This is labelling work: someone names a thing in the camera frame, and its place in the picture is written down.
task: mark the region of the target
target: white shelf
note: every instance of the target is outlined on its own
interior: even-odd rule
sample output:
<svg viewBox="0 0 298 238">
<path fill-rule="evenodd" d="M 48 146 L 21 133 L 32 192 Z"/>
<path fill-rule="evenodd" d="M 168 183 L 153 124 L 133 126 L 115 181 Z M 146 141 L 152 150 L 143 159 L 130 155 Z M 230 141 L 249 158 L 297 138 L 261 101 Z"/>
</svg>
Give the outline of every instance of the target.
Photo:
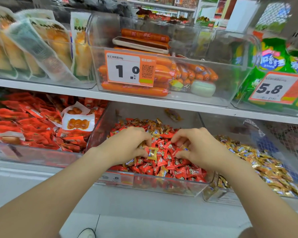
<svg viewBox="0 0 298 238">
<path fill-rule="evenodd" d="M 210 113 L 210 114 L 298 124 L 298 117 L 294 117 L 294 116 L 241 110 L 241 109 L 235 108 L 232 105 L 229 105 L 228 107 L 216 106 L 216 103 L 219 102 L 217 98 L 209 99 L 213 103 L 213 105 L 206 105 L 206 104 L 184 101 L 184 100 L 194 100 L 194 99 L 195 101 L 198 101 L 198 100 L 203 100 L 203 98 L 195 95 L 187 94 L 187 93 L 180 93 L 180 92 L 173 92 L 174 95 L 170 94 L 169 98 L 177 99 L 177 100 L 171 100 L 171 99 L 161 99 L 161 98 L 153 98 L 153 97 L 133 96 L 133 95 L 127 95 L 127 94 L 103 92 L 103 91 L 99 91 L 97 86 L 95 86 L 92 89 L 81 89 L 81 88 L 69 88 L 64 86 L 55 86 L 50 84 L 7 80 L 7 79 L 0 79 L 0 87 L 19 88 L 19 89 L 25 89 L 25 90 L 31 90 L 31 91 L 40 91 L 40 92 L 48 92 L 48 93 L 63 94 L 63 95 L 73 95 L 73 96 L 143 104 L 143 105 L 157 106 L 157 107 L 164 107 L 164 108 L 176 108 L 176 109 Z"/>
<path fill-rule="evenodd" d="M 186 8 L 186 7 L 175 7 L 170 5 L 164 5 L 155 2 L 146 2 L 146 1 L 137 1 L 137 0 L 127 0 L 130 3 L 134 3 L 137 5 L 147 6 L 147 7 L 159 7 L 167 10 L 176 10 L 176 11 L 183 11 L 183 12 L 195 12 L 196 8 Z"/>
</svg>

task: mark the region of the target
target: hand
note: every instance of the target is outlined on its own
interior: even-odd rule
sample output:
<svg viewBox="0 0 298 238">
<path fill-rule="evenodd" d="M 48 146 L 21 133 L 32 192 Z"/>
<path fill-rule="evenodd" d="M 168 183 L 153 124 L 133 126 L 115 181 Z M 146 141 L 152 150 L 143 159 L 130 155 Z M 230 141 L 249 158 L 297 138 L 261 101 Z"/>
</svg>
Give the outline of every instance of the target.
<svg viewBox="0 0 298 238">
<path fill-rule="evenodd" d="M 177 158 L 190 160 L 204 169 L 222 172 L 238 156 L 216 140 L 206 128 L 180 129 L 171 139 L 178 147 L 185 145 L 190 151 L 179 151 Z"/>
<path fill-rule="evenodd" d="M 150 147 L 150 133 L 143 128 L 129 127 L 92 149 L 95 149 L 96 156 L 102 156 L 104 161 L 108 162 L 109 168 L 113 165 L 126 163 L 137 156 L 148 157 L 148 153 L 144 149 L 137 148 L 144 140 Z"/>
</svg>

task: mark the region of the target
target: white shoe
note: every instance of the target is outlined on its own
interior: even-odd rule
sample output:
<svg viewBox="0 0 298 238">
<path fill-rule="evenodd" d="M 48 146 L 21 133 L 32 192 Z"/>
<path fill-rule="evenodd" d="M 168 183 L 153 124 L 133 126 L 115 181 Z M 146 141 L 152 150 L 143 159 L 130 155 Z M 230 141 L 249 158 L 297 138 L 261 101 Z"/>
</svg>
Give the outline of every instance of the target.
<svg viewBox="0 0 298 238">
<path fill-rule="evenodd" d="M 95 232 L 91 228 L 83 230 L 77 238 L 96 238 Z"/>
</svg>

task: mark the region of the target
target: qr code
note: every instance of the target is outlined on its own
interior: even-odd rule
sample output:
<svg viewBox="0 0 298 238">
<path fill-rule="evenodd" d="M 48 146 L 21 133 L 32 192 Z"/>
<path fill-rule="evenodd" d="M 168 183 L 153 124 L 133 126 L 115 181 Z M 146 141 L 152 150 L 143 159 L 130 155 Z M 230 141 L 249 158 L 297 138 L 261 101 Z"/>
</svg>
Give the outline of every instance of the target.
<svg viewBox="0 0 298 238">
<path fill-rule="evenodd" d="M 154 66 L 150 65 L 142 65 L 142 77 L 143 78 L 151 78 L 154 72 Z"/>
</svg>

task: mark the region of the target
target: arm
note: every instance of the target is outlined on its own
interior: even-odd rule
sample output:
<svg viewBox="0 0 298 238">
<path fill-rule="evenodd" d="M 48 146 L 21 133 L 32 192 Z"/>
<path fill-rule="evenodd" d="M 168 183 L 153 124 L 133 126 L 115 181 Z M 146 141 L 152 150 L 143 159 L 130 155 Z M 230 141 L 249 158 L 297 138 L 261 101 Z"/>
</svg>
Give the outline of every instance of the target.
<svg viewBox="0 0 298 238">
<path fill-rule="evenodd" d="M 216 170 L 227 179 L 240 199 L 257 237 L 298 237 L 298 214 L 241 160 L 218 142 L 205 128 L 181 129 L 172 138 L 180 151 L 177 157 L 200 167 Z"/>
<path fill-rule="evenodd" d="M 151 135 L 130 127 L 0 208 L 0 238 L 56 237 L 77 203 L 111 166 L 148 154 L 138 145 Z"/>
</svg>

